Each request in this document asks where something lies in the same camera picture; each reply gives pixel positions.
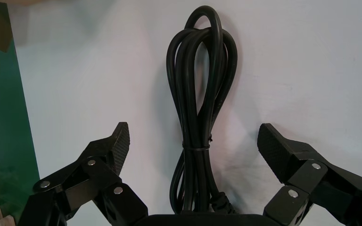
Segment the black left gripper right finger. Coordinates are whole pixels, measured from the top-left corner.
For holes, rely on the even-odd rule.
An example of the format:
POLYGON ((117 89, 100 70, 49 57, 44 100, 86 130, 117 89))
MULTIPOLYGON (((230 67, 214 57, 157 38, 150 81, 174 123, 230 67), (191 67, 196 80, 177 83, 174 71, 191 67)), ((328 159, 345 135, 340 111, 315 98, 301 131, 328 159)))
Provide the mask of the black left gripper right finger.
POLYGON ((263 214, 280 226, 301 224, 313 205, 346 226, 362 226, 362 177, 340 168, 309 144, 283 137, 271 124, 260 126, 257 147, 283 187, 263 214))

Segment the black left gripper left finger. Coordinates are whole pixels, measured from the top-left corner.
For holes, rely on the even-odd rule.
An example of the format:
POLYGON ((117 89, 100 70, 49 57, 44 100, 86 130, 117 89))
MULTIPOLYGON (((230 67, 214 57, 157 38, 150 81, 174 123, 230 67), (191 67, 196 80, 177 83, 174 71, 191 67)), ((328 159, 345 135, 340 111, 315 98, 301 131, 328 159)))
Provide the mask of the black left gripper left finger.
POLYGON ((134 226, 148 215, 141 199, 122 182, 130 147, 126 122, 112 135, 90 142, 76 161, 36 182, 20 226, 65 226, 79 208, 93 202, 113 226, 134 226))

